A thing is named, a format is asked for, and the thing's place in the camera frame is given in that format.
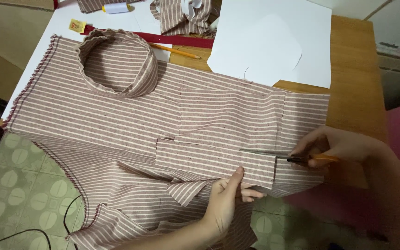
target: yellow label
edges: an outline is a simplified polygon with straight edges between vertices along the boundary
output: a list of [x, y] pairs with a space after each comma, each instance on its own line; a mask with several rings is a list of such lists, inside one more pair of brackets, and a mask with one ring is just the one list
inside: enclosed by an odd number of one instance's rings
[[86, 22], [80, 22], [75, 19], [70, 20], [69, 30], [73, 30], [77, 33], [83, 33], [85, 27], [86, 27]]

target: pink striped fabric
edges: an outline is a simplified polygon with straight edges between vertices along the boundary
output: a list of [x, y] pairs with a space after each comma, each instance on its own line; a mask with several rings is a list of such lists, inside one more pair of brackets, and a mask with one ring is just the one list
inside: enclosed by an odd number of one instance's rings
[[[150, 51], [125, 31], [95, 30], [81, 44], [53, 36], [5, 121], [9, 132], [45, 150], [82, 194], [84, 223], [70, 241], [110, 249], [176, 230], [202, 218], [212, 181], [237, 166], [245, 167], [244, 182], [275, 197], [323, 181], [239, 149], [289, 152], [325, 124], [328, 95], [243, 85], [155, 61]], [[236, 208], [229, 234], [211, 248], [252, 245], [251, 210]]]
[[103, 5], [109, 3], [133, 3], [141, 0], [77, 0], [78, 6], [82, 13], [90, 13], [93, 11], [100, 10]]
[[154, 0], [149, 6], [153, 16], [160, 20], [162, 35], [203, 34], [208, 31], [212, 0], [203, 0], [202, 6], [194, 9], [195, 16], [187, 18], [181, 10], [181, 0]]

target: red ruler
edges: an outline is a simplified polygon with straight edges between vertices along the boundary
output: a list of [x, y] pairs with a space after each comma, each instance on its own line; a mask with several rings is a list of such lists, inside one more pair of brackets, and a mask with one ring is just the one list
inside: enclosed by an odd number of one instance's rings
[[[87, 36], [95, 27], [86, 25], [84, 32], [81, 35]], [[173, 44], [173, 45], [184, 45], [199, 48], [213, 48], [214, 39], [205, 39], [197, 37], [183, 37], [183, 36], [162, 36], [143, 32], [134, 32], [134, 34], [140, 36], [148, 43], [158, 44]]]

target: yellow pencil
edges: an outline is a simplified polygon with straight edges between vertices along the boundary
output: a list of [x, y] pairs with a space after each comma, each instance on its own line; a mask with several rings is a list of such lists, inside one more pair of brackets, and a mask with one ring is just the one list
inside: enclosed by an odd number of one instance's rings
[[183, 56], [187, 56], [187, 57], [190, 57], [190, 58], [201, 58], [200, 56], [196, 56], [196, 55], [191, 54], [191, 53], [179, 51], [179, 50], [176, 50], [176, 49], [173, 49], [173, 48], [164, 47], [164, 46], [161, 46], [161, 45], [158, 45], [158, 44], [149, 43], [149, 45], [151, 45], [154, 48], [163, 49], [163, 50], [166, 50], [166, 51], [169, 51], [169, 52], [172, 52], [172, 53], [175, 53], [175, 54], [180, 54], [180, 55], [183, 55]]

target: hand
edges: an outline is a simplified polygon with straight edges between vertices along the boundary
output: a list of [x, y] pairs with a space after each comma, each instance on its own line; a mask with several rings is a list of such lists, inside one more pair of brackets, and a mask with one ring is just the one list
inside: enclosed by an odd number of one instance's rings
[[266, 194], [248, 189], [249, 184], [241, 183], [243, 167], [238, 167], [229, 180], [221, 179], [213, 183], [208, 208], [203, 221], [209, 228], [216, 230], [216, 236], [225, 236], [234, 217], [236, 202], [253, 202], [252, 197], [263, 197]]
[[[341, 129], [321, 126], [303, 137], [289, 155], [309, 155], [324, 153], [342, 160], [363, 162], [386, 145], [366, 135]], [[309, 160], [310, 167], [324, 167], [325, 160]]]

